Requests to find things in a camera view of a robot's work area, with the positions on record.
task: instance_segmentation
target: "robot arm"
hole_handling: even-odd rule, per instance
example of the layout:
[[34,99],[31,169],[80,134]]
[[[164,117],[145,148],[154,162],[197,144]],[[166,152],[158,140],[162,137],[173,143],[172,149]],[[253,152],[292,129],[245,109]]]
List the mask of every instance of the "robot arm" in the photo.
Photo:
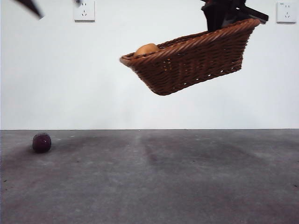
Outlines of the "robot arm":
[[245,6],[246,0],[202,0],[206,4],[201,8],[207,20],[208,31],[213,32],[230,23],[245,19],[259,19],[265,24],[268,15]]
[[40,19],[43,18],[43,15],[40,13],[36,5],[32,2],[32,0],[16,0],[19,3],[23,4],[26,8],[30,9],[35,15],[37,15]]

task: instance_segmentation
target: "basket rim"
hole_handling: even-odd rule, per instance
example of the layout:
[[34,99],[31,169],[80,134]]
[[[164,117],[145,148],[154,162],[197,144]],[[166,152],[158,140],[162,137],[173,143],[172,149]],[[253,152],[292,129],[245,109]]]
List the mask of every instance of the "basket rim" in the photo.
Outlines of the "basket rim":
[[[189,39],[186,41],[177,42],[177,43],[175,43],[171,46],[165,47],[165,48],[161,48],[159,51],[141,55],[137,58],[132,57],[134,54],[134,52],[133,52],[133,53],[122,56],[120,58],[120,62],[129,66],[129,65],[132,65],[135,63],[145,63],[145,61],[147,61],[147,60],[153,60],[153,59],[160,60],[166,54],[171,55],[174,52],[184,51],[189,47],[195,47],[195,46],[199,46],[202,44],[207,44],[209,42],[214,42],[218,39],[227,37],[229,35],[232,35],[232,34],[235,34],[235,33],[241,32],[241,31],[252,30],[259,24],[260,24],[259,19],[246,19],[246,20],[242,20],[242,21],[237,21],[233,24],[229,24],[226,27],[223,27],[222,29],[218,29],[214,32],[208,33],[207,31],[205,31],[205,32],[197,33],[197,34],[182,36],[182,37],[173,39],[171,41],[176,41],[176,40],[179,41],[180,39],[183,40],[186,38],[189,38]],[[158,47],[162,47],[164,44],[171,42],[171,41],[167,41],[167,42],[158,44]]]

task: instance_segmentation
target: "gray concrete floor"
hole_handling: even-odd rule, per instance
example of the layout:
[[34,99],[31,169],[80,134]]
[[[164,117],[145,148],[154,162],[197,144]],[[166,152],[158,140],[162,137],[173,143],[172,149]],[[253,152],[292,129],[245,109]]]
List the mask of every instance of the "gray concrete floor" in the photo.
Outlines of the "gray concrete floor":
[[1,131],[2,224],[298,224],[299,130]]

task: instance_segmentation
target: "electrical outlet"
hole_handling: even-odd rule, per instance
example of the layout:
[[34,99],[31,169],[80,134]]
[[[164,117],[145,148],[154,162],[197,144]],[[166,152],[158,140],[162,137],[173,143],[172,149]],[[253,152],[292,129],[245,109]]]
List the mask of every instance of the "electrical outlet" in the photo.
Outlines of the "electrical outlet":
[[95,21],[94,0],[82,0],[81,4],[74,4],[75,21]]
[[295,2],[277,3],[277,23],[296,23],[297,4]]

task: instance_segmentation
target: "wicker basket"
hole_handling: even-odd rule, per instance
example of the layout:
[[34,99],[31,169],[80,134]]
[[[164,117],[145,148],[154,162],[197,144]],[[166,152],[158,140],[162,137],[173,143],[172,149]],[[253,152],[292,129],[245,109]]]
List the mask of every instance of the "wicker basket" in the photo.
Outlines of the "wicker basket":
[[159,51],[120,62],[130,67],[156,94],[169,95],[188,86],[241,69],[248,39],[260,24],[247,19],[222,29],[183,36],[158,45]]

